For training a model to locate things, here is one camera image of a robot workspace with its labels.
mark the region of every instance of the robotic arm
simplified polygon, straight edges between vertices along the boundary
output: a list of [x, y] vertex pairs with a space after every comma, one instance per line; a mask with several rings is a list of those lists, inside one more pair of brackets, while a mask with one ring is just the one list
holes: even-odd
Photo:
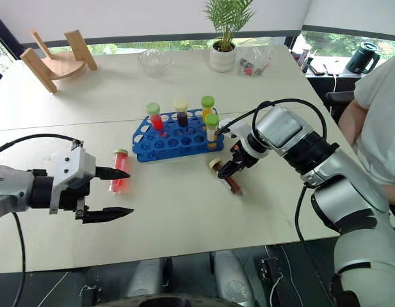
[[74, 144], [62, 158], [53, 177], [47, 176], [44, 169], [21, 171], [0, 165], [0, 217], [29, 208], [49, 208], [50, 214], [63, 209], [75, 212], [75, 219], [85, 224], [112, 221], [133, 212], [121, 207], [89, 211], [85, 196], [89, 195], [90, 180], [94, 177], [113, 180], [127, 178], [129, 174], [96, 166], [95, 157], [86, 153], [82, 143]]
[[[220, 122], [226, 126], [230, 119]], [[227, 178], [274, 150], [314, 190], [311, 203], [324, 224], [339, 232], [331, 292], [337, 306], [395, 306], [395, 231], [379, 185], [338, 144], [329, 145], [296, 114], [274, 106], [255, 125], [228, 127], [238, 142], [218, 172]]]

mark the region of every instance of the blue test tube rack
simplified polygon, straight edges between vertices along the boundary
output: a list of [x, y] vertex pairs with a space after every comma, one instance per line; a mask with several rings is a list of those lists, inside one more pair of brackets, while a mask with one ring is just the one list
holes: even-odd
[[[165, 126], [163, 130], [154, 130], [149, 116], [146, 116], [133, 134], [133, 152], [139, 162], [223, 150], [224, 136], [218, 136], [213, 143], [207, 141], [206, 125], [202, 122], [201, 109], [188, 111], [187, 127], [179, 126], [176, 112], [161, 113], [161, 116]], [[209, 149], [208, 144], [216, 144], [216, 146]]]

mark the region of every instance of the white cap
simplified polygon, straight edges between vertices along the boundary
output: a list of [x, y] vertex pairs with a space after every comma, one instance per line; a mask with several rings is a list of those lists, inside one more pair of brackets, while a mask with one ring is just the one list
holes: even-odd
[[186, 112], [188, 108], [187, 102], [183, 99], [180, 99], [177, 102], [175, 102], [173, 106], [177, 112]]
[[216, 165], [217, 163], [219, 163], [219, 162], [221, 162], [221, 161], [222, 161], [221, 159], [215, 158], [214, 160], [212, 160], [212, 161], [209, 163], [210, 168], [213, 168], [214, 165]]

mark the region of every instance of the test tube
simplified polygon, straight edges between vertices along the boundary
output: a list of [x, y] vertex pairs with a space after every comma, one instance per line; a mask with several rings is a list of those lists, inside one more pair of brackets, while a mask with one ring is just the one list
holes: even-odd
[[176, 109], [177, 113], [177, 122], [179, 123], [180, 127], [187, 127], [188, 120], [187, 120], [187, 102], [184, 100], [179, 100], [175, 102], [174, 108]]
[[151, 102], [146, 106], [146, 111], [150, 116], [153, 129], [163, 130], [163, 121], [161, 120], [159, 105], [155, 102]]
[[[127, 156], [129, 152], [126, 149], [116, 149], [115, 150], [115, 161], [113, 163], [113, 168], [119, 169], [121, 171], [125, 171], [126, 173], [129, 171], [129, 163]], [[127, 179], [114, 179], [110, 182], [109, 191], [113, 191], [115, 193], [122, 193], [126, 191], [128, 188], [127, 186]]]
[[206, 116], [213, 113], [214, 98], [212, 96], [204, 96], [202, 98], [203, 122], [206, 122]]
[[206, 116], [206, 132], [207, 132], [207, 140], [209, 144], [207, 145], [208, 149], [214, 150], [217, 147], [216, 143], [210, 143], [210, 142], [215, 142], [217, 140], [216, 134], [214, 134], [217, 130], [218, 126], [218, 115], [216, 113], [210, 113]]
[[[209, 163], [209, 166], [211, 169], [215, 170], [216, 173], [218, 173], [218, 171], [220, 171], [220, 169], [222, 168], [222, 160], [220, 160], [219, 158], [214, 159], [213, 161], [211, 161]], [[230, 189], [230, 192], [233, 195], [236, 195], [236, 196], [244, 195], [244, 192], [240, 188], [239, 184], [231, 176], [229, 178], [222, 179], [222, 180], [224, 180], [223, 182], [225, 182], [227, 184], [227, 187]]]

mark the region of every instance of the potted plant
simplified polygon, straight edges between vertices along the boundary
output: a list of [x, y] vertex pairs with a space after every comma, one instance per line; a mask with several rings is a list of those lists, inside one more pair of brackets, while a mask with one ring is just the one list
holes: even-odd
[[203, 12], [213, 22], [219, 34], [210, 49], [210, 67], [217, 72], [232, 70], [236, 62], [236, 46], [232, 39], [253, 17], [250, 6], [253, 0], [209, 0]]

